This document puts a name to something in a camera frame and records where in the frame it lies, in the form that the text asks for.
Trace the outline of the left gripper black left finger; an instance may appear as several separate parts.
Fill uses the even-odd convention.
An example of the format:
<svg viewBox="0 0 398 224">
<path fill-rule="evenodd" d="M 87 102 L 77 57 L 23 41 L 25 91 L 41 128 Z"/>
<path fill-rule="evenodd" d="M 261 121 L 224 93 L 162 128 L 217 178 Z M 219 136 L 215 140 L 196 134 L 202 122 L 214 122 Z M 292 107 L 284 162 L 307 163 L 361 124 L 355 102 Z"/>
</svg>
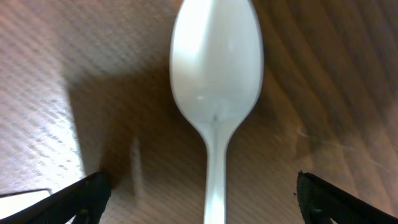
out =
<svg viewBox="0 0 398 224">
<path fill-rule="evenodd" d="M 1 220 L 2 224 L 98 224 L 111 196 L 104 172 L 95 172 L 51 196 Z"/>
</svg>

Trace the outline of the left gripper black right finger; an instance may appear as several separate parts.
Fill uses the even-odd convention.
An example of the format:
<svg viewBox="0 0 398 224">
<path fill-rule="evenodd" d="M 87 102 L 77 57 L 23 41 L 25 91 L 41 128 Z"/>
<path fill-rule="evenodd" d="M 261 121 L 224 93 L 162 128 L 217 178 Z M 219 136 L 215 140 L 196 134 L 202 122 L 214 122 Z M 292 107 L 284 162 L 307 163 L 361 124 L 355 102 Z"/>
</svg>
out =
<svg viewBox="0 0 398 224">
<path fill-rule="evenodd" d="M 397 224 L 396 217 L 309 172 L 298 173 L 296 191 L 305 224 Z"/>
</svg>

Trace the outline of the white plastic spoon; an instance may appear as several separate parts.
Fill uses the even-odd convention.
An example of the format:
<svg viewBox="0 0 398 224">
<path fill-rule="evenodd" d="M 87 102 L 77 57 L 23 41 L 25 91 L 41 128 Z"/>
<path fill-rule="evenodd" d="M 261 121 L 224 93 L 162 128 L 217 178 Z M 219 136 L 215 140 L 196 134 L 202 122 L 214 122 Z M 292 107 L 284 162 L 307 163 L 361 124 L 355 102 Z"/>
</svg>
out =
<svg viewBox="0 0 398 224">
<path fill-rule="evenodd" d="M 261 28 L 250 0 L 186 0 L 170 45 L 170 84 L 206 147 L 204 224 L 226 223 L 228 144 L 254 108 L 264 74 Z"/>
</svg>

